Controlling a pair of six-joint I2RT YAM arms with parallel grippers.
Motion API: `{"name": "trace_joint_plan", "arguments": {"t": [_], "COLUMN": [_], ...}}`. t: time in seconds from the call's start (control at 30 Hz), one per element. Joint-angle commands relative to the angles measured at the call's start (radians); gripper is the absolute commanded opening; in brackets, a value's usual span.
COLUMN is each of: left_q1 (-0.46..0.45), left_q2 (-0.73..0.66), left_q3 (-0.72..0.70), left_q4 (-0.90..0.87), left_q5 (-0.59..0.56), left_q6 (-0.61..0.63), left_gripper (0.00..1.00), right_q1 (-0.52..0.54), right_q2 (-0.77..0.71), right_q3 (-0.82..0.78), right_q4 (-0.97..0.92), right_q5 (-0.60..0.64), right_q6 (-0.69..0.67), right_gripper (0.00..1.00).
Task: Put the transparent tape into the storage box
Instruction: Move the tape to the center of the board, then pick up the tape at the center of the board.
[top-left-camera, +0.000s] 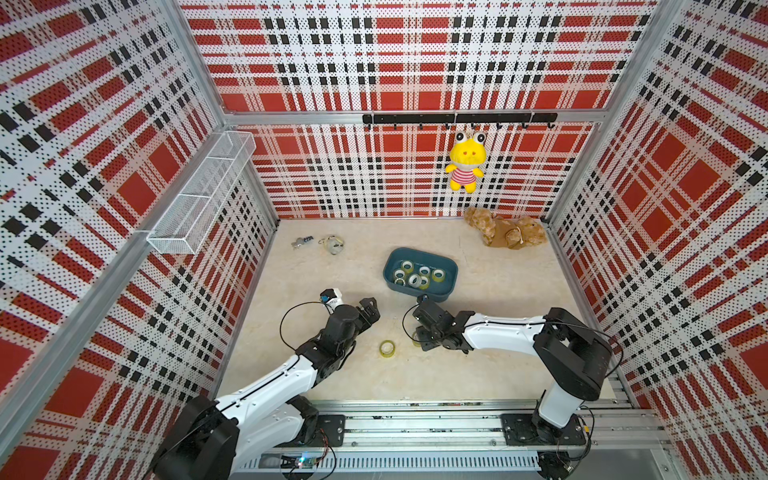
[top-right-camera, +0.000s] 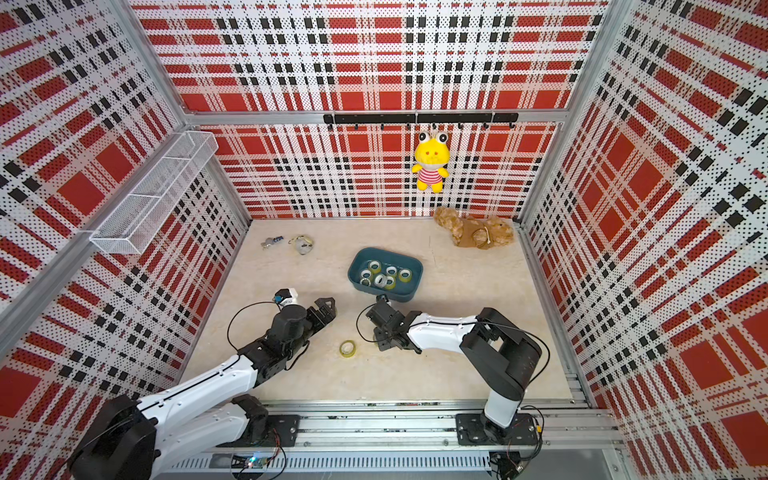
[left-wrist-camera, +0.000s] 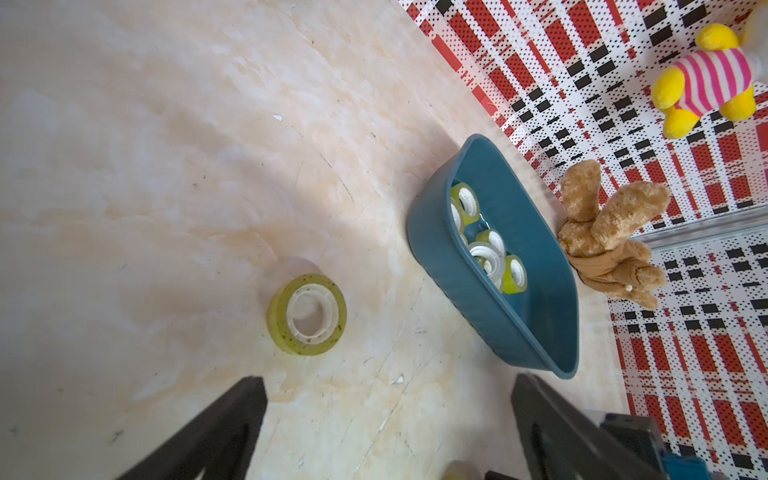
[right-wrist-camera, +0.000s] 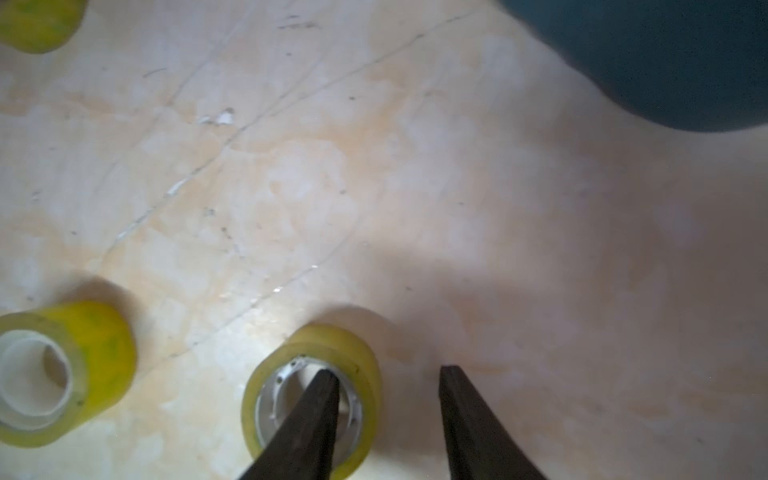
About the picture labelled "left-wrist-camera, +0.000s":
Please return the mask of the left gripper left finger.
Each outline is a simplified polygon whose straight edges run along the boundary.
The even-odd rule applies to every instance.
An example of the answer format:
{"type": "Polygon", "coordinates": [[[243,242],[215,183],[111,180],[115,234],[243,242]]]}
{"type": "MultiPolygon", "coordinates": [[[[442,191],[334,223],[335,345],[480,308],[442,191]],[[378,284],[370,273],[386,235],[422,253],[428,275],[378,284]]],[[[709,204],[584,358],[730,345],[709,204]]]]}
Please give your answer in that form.
{"type": "Polygon", "coordinates": [[[122,479],[243,479],[268,405],[264,381],[239,380],[122,479]]]}

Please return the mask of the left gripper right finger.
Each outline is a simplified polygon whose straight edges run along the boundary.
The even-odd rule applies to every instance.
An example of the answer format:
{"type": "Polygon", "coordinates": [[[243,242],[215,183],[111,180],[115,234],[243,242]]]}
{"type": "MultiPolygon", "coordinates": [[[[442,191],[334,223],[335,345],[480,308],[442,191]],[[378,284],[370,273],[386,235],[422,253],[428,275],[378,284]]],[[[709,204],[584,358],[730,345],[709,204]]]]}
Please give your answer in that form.
{"type": "Polygon", "coordinates": [[[511,404],[533,479],[660,477],[536,375],[516,377],[511,404]]]}

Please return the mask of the yellow tape roll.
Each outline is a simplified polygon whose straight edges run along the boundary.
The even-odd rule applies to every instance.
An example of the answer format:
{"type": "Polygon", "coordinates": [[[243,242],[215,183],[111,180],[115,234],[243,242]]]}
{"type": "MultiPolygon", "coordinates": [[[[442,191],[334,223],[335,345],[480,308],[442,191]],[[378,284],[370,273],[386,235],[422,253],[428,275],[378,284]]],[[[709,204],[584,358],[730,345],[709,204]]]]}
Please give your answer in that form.
{"type": "Polygon", "coordinates": [[[340,340],[347,320],[341,290],[328,277],[297,277],[272,298],[267,326],[274,343],[291,355],[316,356],[340,340]]]}
{"type": "Polygon", "coordinates": [[[479,232],[475,240],[477,242],[484,242],[488,243],[491,246],[493,246],[496,251],[502,256],[506,256],[506,247],[503,241],[502,236],[494,229],[487,229],[479,232]]]}
{"type": "Polygon", "coordinates": [[[525,292],[528,275],[521,259],[513,254],[505,257],[505,272],[502,277],[501,291],[507,295],[525,292]]]}
{"type": "Polygon", "coordinates": [[[456,231],[459,234],[462,234],[464,231],[464,223],[461,216],[460,208],[456,205],[454,201],[451,202],[451,215],[452,215],[452,221],[456,231]]]}

